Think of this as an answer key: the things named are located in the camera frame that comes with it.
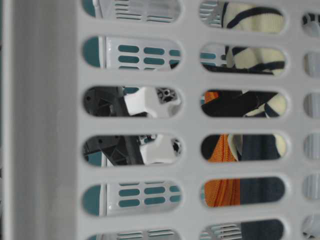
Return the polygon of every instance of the grey plastic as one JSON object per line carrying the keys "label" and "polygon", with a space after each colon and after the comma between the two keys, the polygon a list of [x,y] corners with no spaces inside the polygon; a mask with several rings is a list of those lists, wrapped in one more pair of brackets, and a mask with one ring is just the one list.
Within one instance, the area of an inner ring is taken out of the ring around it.
{"label": "grey plastic", "polygon": [[[319,203],[303,194],[304,179],[319,173],[303,143],[319,132],[319,120],[306,116],[304,97],[319,90],[302,66],[310,51],[320,51],[318,39],[306,36],[301,17],[320,12],[319,0],[250,0],[280,9],[286,19],[280,35],[209,28],[199,19],[200,0],[180,0],[181,14],[172,24],[99,20],[88,16],[80,0],[5,0],[3,34],[2,139],[4,161],[5,240],[86,240],[107,232],[158,229],[169,225],[183,240],[196,240],[205,226],[230,222],[280,219],[283,240],[301,240],[307,216],[319,214]],[[117,71],[90,67],[82,56],[92,36],[163,37],[179,44],[183,60],[173,71]],[[210,73],[199,64],[199,52],[209,42],[280,49],[288,62],[274,80],[267,76]],[[82,106],[93,86],[166,86],[179,90],[183,106],[170,119],[94,118]],[[208,118],[199,107],[207,89],[257,89],[281,92],[288,111],[277,119]],[[205,162],[200,145],[208,134],[277,133],[287,142],[279,161],[215,164]],[[185,151],[173,165],[94,168],[81,149],[94,135],[172,134]],[[275,203],[208,209],[199,192],[210,179],[276,176],[286,187]],[[90,186],[115,182],[173,181],[183,201],[173,211],[118,217],[93,217],[82,207]]]}

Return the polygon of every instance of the white plastic clip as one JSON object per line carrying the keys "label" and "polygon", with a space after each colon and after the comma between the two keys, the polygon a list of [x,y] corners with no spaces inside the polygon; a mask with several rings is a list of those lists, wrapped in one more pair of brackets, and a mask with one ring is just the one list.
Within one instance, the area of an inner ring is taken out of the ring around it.
{"label": "white plastic clip", "polygon": [[173,144],[174,139],[171,136],[158,134],[153,142],[140,146],[144,164],[171,164],[175,162],[177,154]]}
{"label": "white plastic clip", "polygon": [[143,112],[153,118],[168,118],[173,116],[179,109],[181,100],[161,103],[156,88],[141,87],[136,93],[124,96],[124,101],[130,115]]}

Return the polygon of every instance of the orange knit clothing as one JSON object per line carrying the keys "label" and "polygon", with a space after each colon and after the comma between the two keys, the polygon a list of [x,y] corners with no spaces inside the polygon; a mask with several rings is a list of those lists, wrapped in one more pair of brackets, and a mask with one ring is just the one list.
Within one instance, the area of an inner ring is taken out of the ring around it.
{"label": "orange knit clothing", "polygon": [[[204,99],[209,102],[218,97],[217,92],[206,92]],[[221,135],[212,156],[212,163],[236,162],[229,144],[228,135]],[[221,207],[240,204],[240,179],[211,180],[204,185],[204,198],[209,207]]]}

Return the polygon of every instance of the clothing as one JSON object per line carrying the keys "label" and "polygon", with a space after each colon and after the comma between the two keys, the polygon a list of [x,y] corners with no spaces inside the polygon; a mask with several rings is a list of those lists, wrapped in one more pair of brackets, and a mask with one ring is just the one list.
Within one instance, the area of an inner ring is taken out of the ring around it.
{"label": "clothing", "polygon": [[[206,103],[216,99],[219,96],[218,92],[208,91],[204,95]],[[218,137],[217,143],[211,142],[211,149],[214,149],[209,162],[236,162],[237,160],[232,155],[229,148],[228,135],[221,135]],[[240,180],[239,179],[220,179],[211,180],[204,185],[204,199],[209,207],[221,207],[240,204]]]}
{"label": "clothing", "polygon": [[[225,3],[222,10],[222,27],[249,32],[279,33],[284,28],[282,14],[268,7],[253,4]],[[279,76],[285,67],[285,56],[271,48],[227,46],[227,66],[270,72]],[[253,117],[277,117],[285,113],[286,100],[277,94],[259,109],[249,113]],[[273,135],[243,135],[241,161],[273,160],[280,157]],[[256,204],[278,201],[285,192],[283,182],[276,177],[240,180],[240,203]],[[277,220],[241,223],[243,240],[280,239],[283,225]]]}
{"label": "clothing", "polygon": [[[244,3],[225,3],[223,5],[223,28],[275,34],[279,33],[284,25],[284,17],[273,8]],[[229,68],[269,72],[275,76],[284,71],[285,56],[276,49],[226,46],[225,54]],[[286,100],[280,94],[271,99],[268,105],[279,116],[285,113]]]}
{"label": "clothing", "polygon": [[[280,157],[273,135],[243,135],[240,161],[275,160]],[[277,177],[240,180],[240,204],[258,204],[278,201],[285,193],[283,182]],[[281,239],[284,229],[278,220],[241,223],[243,240]]]}

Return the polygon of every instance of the cream and navy striped clothing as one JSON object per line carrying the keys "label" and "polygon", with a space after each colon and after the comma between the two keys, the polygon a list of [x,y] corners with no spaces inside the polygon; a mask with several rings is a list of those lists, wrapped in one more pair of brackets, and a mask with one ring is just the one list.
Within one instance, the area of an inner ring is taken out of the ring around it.
{"label": "cream and navy striped clothing", "polygon": [[[224,3],[221,24],[227,29],[276,34],[284,28],[285,21],[282,14],[273,8],[244,3]],[[229,68],[270,72],[278,76],[285,67],[284,55],[271,48],[229,45],[225,48],[225,55]],[[277,117],[283,115],[285,111],[286,100],[282,95],[277,94],[268,103],[249,112],[247,116],[265,112],[267,117]],[[282,156],[286,152],[286,144],[280,136],[275,135],[275,138],[277,150]],[[230,135],[229,143],[233,151],[237,145],[233,143],[234,141],[235,139]]]}

